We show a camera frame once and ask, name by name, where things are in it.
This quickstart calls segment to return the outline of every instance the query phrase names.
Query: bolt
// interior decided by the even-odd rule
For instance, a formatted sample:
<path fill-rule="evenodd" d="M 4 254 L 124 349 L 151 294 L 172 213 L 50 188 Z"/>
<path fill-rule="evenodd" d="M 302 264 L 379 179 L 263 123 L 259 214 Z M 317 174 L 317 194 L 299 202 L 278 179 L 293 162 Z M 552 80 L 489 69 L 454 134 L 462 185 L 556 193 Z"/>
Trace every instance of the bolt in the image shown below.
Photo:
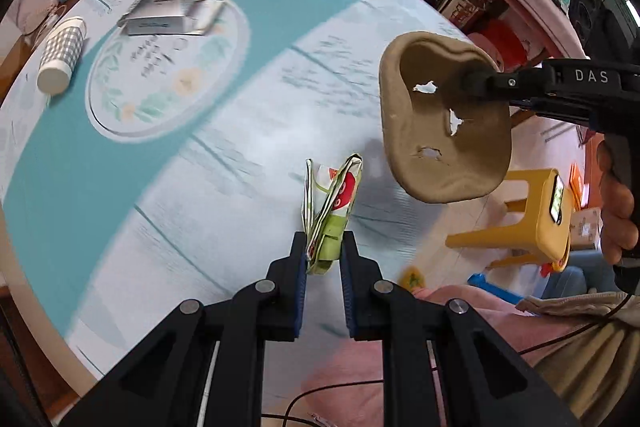
<path fill-rule="evenodd" d="M 457 313 L 458 315 L 463 315 L 468 312 L 469 304 L 467 304 L 467 302 L 463 301 L 462 299 L 453 299 L 449 303 L 449 309 L 451 309 L 452 312 Z"/>
<path fill-rule="evenodd" d="M 373 285 L 373 289 L 378 293 L 391 293 L 393 288 L 394 284 L 392 282 L 385 281 L 384 279 L 376 281 Z"/>
<path fill-rule="evenodd" d="M 185 315 L 191 315 L 200 309 L 200 303 L 196 299 L 187 299 L 180 303 L 180 311 Z"/>
<path fill-rule="evenodd" d="M 276 283 L 270 281 L 269 279 L 262 279 L 255 283 L 255 289 L 260 293 L 269 293 L 272 292 L 276 287 Z"/>

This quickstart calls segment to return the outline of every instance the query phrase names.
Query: finger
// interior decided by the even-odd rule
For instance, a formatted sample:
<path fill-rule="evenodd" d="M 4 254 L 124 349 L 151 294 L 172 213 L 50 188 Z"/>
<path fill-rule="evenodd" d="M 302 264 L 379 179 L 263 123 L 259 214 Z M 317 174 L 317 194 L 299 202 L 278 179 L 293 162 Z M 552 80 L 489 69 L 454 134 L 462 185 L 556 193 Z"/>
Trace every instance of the finger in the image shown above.
<path fill-rule="evenodd" d="M 598 148 L 596 149 L 596 161 L 598 162 L 598 167 L 600 167 L 602 172 L 609 172 L 611 170 L 613 160 L 611 159 L 611 151 L 605 141 L 601 141 L 598 144 Z"/>
<path fill-rule="evenodd" d="M 622 259 L 622 248 L 616 245 L 615 242 L 605 235 L 605 231 L 602 230 L 602 238 L 600 239 L 600 248 L 602 249 L 602 255 L 609 264 L 618 264 Z"/>
<path fill-rule="evenodd" d="M 602 206 L 615 216 L 628 219 L 634 211 L 634 197 L 628 187 L 620 183 L 613 174 L 605 172 L 600 179 Z"/>
<path fill-rule="evenodd" d="M 608 208 L 602 210 L 602 235 L 607 235 L 623 250 L 631 250 L 638 242 L 638 227 L 628 219 L 612 214 Z"/>

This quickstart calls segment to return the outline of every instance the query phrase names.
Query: checkered cup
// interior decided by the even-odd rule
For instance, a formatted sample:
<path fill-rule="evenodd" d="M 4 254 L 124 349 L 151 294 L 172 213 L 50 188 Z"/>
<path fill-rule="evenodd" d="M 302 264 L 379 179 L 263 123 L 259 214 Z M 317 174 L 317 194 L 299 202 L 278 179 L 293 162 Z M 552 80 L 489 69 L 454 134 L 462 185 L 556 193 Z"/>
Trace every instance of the checkered cup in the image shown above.
<path fill-rule="evenodd" d="M 71 81 L 76 62 L 82 53 L 86 24 L 82 17 L 62 21 L 47 36 L 38 70 L 38 89 L 46 94 L 60 94 Z"/>

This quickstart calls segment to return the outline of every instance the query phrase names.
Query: printed flower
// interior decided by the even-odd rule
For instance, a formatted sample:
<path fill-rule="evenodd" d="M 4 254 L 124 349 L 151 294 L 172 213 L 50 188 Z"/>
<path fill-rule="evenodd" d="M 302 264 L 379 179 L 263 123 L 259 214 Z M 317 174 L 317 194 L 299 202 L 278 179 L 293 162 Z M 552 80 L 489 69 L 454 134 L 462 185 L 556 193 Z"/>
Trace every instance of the printed flower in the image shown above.
<path fill-rule="evenodd" d="M 132 103 L 127 103 L 122 107 L 122 119 L 123 120 L 131 120 L 133 118 L 133 114 L 136 111 L 136 106 Z"/>
<path fill-rule="evenodd" d="M 202 85 L 200 81 L 201 71 L 198 68 L 180 70 L 174 80 L 174 91 L 180 96 L 189 96 L 198 92 Z"/>

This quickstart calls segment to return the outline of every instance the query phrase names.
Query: smartphone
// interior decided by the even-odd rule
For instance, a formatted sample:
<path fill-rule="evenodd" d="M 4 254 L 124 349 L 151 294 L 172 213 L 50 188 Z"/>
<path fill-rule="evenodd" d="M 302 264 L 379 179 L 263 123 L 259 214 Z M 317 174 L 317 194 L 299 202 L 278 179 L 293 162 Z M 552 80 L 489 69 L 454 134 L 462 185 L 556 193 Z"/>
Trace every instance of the smartphone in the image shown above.
<path fill-rule="evenodd" d="M 554 180 L 554 189 L 551 195 L 551 206 L 549 206 L 549 214 L 556 225 L 559 225 L 562 221 L 562 194 L 564 193 L 564 184 L 560 179 L 560 176 L 556 174 Z"/>

